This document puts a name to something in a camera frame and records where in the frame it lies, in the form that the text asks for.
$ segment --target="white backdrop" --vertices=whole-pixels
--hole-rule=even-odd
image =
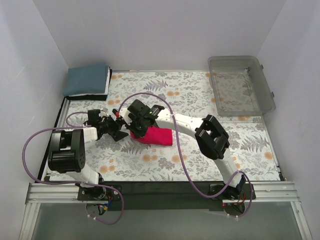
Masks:
[[[313,239],[320,239],[320,1],[288,0],[258,59],[275,94],[265,116],[284,175],[293,180]]]
[[[21,152],[33,133],[53,127],[63,96],[67,64],[32,0],[0,0],[0,239],[17,240],[30,178]],[[27,151],[33,174],[50,133]]]
[[[199,70],[256,56],[285,0],[33,0],[69,67]]]

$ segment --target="pink towel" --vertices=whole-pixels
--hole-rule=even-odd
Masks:
[[[131,137],[144,144],[157,144],[163,146],[172,146],[172,130],[168,128],[159,128],[150,126],[144,137],[136,138],[132,132]]]

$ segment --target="table surface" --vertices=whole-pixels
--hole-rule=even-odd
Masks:
[[[67,114],[91,109],[118,109],[129,95],[148,92],[159,95],[171,105],[175,113],[192,117],[214,115],[229,134],[230,151],[238,169],[254,181],[279,181],[276,159],[267,129],[260,116],[221,117],[217,114],[216,99],[209,83],[208,72],[116,72],[111,77],[106,101],[70,101]],[[134,99],[152,107],[164,104],[149,95]],[[73,125],[87,120],[85,114],[70,118]],[[197,141],[179,134],[183,159],[194,181],[222,181],[213,160],[200,153]],[[131,137],[115,142],[109,135],[86,143],[86,162],[101,173],[106,181],[187,181],[184,174],[177,141],[172,146],[149,145]],[[57,172],[49,172],[51,181],[70,180]]]

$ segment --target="transparent storage bin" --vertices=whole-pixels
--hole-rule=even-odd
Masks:
[[[273,93],[257,58],[213,56],[208,63],[210,85],[220,116],[260,116],[275,110]]]

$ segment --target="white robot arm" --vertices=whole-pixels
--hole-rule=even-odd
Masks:
[[[135,100],[128,108],[122,108],[120,112],[114,109],[112,112],[116,115],[116,120],[109,115],[101,116],[100,110],[89,110],[87,124],[91,127],[70,131],[56,130],[51,135],[49,168],[82,182],[81,187],[91,191],[92,196],[96,194],[97,198],[104,192],[101,192],[101,188],[93,189],[86,183],[100,184],[104,180],[100,173],[93,171],[86,164],[85,143],[97,141],[103,134],[111,135],[117,142],[128,135],[120,131],[123,125],[137,138],[144,137],[148,127],[154,124],[160,128],[175,130],[170,111],[159,105],[149,108],[141,101]],[[177,113],[174,117],[177,130],[196,139],[201,153],[215,162],[226,184],[238,169],[231,157],[229,135],[224,128],[212,115],[199,118]],[[233,196],[240,194],[245,182],[244,176],[240,173],[232,179],[229,190],[234,193]]]
[[[130,110],[128,110],[128,108],[122,108],[120,110],[120,116],[123,117],[124,121],[129,126],[132,123],[132,119],[129,117],[130,114],[131,114],[131,112],[130,112]],[[180,133],[186,134],[188,136],[191,136],[191,137],[197,139],[197,129],[199,129],[199,127],[204,123],[204,120],[202,118],[190,117],[190,116],[186,116],[186,115],[182,115],[182,114],[178,114],[178,113],[174,114],[174,117],[176,120],[178,131]],[[167,129],[175,130],[174,121],[173,121],[172,115],[168,109],[161,109],[157,113],[157,118],[155,118],[155,123],[158,125],[159,128],[167,128]],[[219,169],[219,171],[222,175],[222,178],[223,178],[223,182],[225,184],[229,181],[230,177],[235,172],[238,171],[238,169],[233,161],[233,158],[231,157],[230,149],[228,147],[223,149],[223,151],[224,151],[223,158],[218,157],[217,159],[213,160],[214,163],[216,164],[217,168]],[[241,174],[237,174],[233,178],[233,180],[231,181],[231,183],[229,185],[231,187],[235,188],[235,187],[237,187],[237,185],[239,184],[241,179],[242,179]]]

